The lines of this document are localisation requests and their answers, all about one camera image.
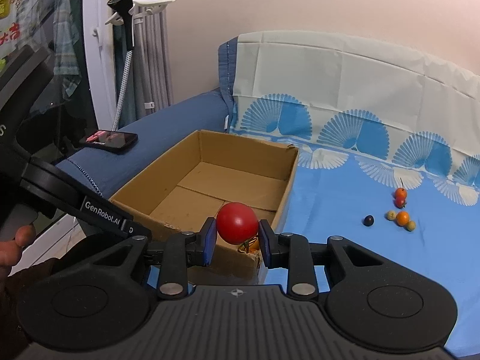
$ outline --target orange fruit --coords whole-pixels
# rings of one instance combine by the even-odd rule
[[[400,211],[397,214],[397,225],[405,226],[410,221],[410,215],[406,211]]]
[[[407,190],[404,188],[397,188],[394,193],[395,198],[402,198],[403,200],[407,199]]]

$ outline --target red tomato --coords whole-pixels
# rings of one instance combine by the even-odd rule
[[[217,214],[217,231],[225,242],[240,245],[258,233],[258,219],[249,206],[227,203]]]
[[[404,188],[397,188],[395,190],[394,197],[395,198],[406,199],[407,198],[407,190],[405,190]]]
[[[405,201],[405,198],[402,198],[401,196],[398,196],[397,198],[395,198],[395,207],[403,208],[405,207],[406,204],[407,202]]]

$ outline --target cable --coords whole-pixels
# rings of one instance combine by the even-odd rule
[[[115,120],[113,122],[113,131],[117,131],[119,128],[120,115],[122,114],[123,99],[125,98],[125,93],[127,91],[128,76],[130,74],[130,64],[133,50],[127,51],[127,56],[125,58],[125,67],[123,68],[123,76],[121,79],[120,93],[118,95],[117,102],[117,114],[115,115]]]
[[[100,189],[96,185],[95,181],[93,181],[93,179],[88,175],[88,173],[84,171],[83,168],[80,165],[78,165],[75,161],[69,158],[67,158],[67,160],[69,160],[72,164],[74,164],[80,170],[80,172],[83,173],[83,175],[87,178],[87,180],[90,181],[90,184],[92,184],[92,187],[95,189],[95,192],[98,193],[101,197],[103,197],[102,192],[100,192]]]

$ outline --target bed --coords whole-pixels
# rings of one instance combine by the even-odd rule
[[[311,242],[342,235],[439,282],[458,306],[447,349],[480,353],[479,77],[377,40],[267,31],[220,46],[219,80],[219,90],[124,128],[139,142],[120,161],[94,149],[73,159],[109,197],[200,128],[296,145],[285,231]],[[72,163],[59,166],[89,185]],[[402,183],[413,232],[384,218],[399,211],[392,194]],[[367,215],[371,227],[362,224]],[[323,269],[316,272],[327,291]],[[265,283],[286,280],[275,269]]]

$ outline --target gray curtain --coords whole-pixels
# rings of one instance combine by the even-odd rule
[[[133,87],[138,119],[151,113],[145,103],[153,102],[158,111],[173,102],[165,11],[142,20],[134,26]]]

